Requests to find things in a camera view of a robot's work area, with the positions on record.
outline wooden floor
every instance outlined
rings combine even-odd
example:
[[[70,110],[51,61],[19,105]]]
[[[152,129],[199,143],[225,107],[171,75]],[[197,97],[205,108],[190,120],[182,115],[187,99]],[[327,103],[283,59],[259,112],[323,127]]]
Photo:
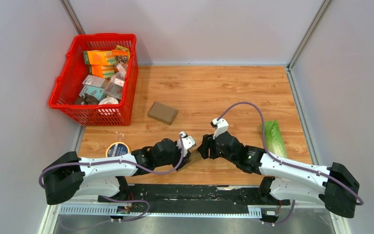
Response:
[[[179,110],[171,126],[147,117],[155,102]],[[298,113],[283,67],[146,66],[139,68],[131,125],[87,127],[79,156],[105,157],[106,148],[123,133],[131,150],[152,146],[163,138],[178,139],[180,131],[197,146],[214,129],[210,122],[231,104],[250,101],[266,120],[279,121],[288,157],[311,163]],[[224,116],[229,132],[247,145],[262,147],[260,117],[249,105],[234,107]],[[196,150],[192,162],[168,175],[128,177],[128,183],[259,185],[262,176],[246,174],[223,158],[203,160]],[[164,166],[156,171],[167,171]]]

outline red basket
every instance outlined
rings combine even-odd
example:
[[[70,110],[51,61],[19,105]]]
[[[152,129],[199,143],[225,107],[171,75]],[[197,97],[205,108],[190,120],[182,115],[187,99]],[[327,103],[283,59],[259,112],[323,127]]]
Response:
[[[49,106],[62,111],[85,126],[129,125],[138,76],[136,41],[134,34],[106,33],[76,36],[67,52],[67,60],[61,75],[55,81]],[[130,49],[130,60],[121,102],[117,105],[74,105],[82,89],[82,82],[90,72],[88,65],[84,63],[83,52],[112,50],[116,45]]]

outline lettuce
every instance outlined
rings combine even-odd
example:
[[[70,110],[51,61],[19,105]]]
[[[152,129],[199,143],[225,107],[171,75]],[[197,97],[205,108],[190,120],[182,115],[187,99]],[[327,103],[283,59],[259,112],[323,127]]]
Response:
[[[264,125],[266,127],[265,136],[267,149],[278,156],[287,158],[286,148],[279,129],[279,122],[277,120],[270,120],[266,121]]]

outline brown cardboard box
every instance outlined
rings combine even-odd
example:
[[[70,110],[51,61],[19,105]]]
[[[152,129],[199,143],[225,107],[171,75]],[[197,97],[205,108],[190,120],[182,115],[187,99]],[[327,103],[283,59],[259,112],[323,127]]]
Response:
[[[148,117],[171,125],[175,119],[175,116],[177,115],[177,112],[178,111],[172,107],[155,102],[148,112]]]

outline gray wall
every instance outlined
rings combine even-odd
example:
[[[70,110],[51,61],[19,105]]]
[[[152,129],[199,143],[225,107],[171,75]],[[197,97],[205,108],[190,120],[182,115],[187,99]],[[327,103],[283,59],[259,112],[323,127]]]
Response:
[[[136,34],[144,64],[286,64],[321,2],[71,0],[87,34]]]
[[[75,30],[57,0],[0,1],[0,234],[36,234],[42,169],[73,147],[78,125],[47,101]]]
[[[320,162],[343,163],[360,182],[351,230],[373,233],[374,1],[334,1],[294,74]]]

